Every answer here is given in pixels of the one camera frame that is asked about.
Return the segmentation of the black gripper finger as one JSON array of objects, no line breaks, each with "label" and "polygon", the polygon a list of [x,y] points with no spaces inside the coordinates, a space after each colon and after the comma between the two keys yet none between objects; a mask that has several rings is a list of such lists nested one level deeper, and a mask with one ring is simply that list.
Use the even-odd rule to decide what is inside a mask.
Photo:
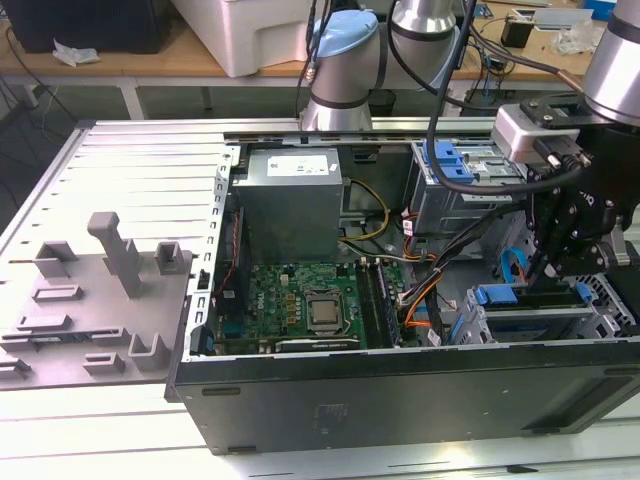
[{"label": "black gripper finger", "polygon": [[566,277],[595,275],[628,266],[628,243],[624,239],[622,219],[617,218],[609,233],[588,239],[578,239],[554,228],[538,244],[538,290],[558,288]]},{"label": "black gripper finger", "polygon": [[531,232],[531,244],[534,247],[526,272],[527,287],[530,291],[542,290],[548,283],[544,274],[548,259],[548,221],[549,215],[553,212],[555,200],[553,191],[529,193],[526,196],[526,225]]}]

